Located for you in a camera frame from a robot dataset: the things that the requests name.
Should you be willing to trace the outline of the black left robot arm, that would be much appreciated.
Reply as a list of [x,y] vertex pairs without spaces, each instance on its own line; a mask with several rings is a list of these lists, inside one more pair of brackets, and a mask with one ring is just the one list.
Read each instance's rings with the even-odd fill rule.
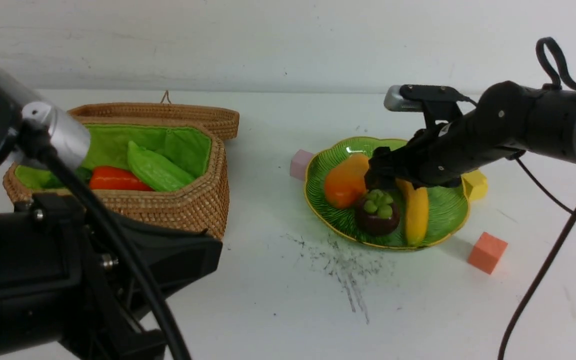
[[128,219],[74,170],[90,133],[0,69],[0,164],[57,171],[75,194],[34,194],[0,213],[0,355],[59,342],[81,360],[190,354],[167,296],[214,272],[223,244]]

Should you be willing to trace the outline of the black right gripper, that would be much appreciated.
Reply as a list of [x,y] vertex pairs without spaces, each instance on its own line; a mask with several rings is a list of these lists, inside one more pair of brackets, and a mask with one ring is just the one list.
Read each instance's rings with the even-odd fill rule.
[[466,134],[457,126],[434,125],[419,129],[395,150],[378,146],[368,162],[365,188],[394,191],[398,188],[396,178],[417,187],[456,187],[458,178],[479,167],[477,155],[469,153],[469,144]]

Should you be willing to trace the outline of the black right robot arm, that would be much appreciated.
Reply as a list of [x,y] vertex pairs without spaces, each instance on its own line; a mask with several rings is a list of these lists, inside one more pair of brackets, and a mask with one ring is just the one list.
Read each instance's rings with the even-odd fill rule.
[[529,152],[576,164],[576,91],[534,89],[506,80],[490,86],[475,108],[439,85],[392,86],[384,105],[423,113],[425,129],[404,146],[376,148],[365,174],[367,189],[390,190],[396,180],[420,187],[458,187],[462,175]]

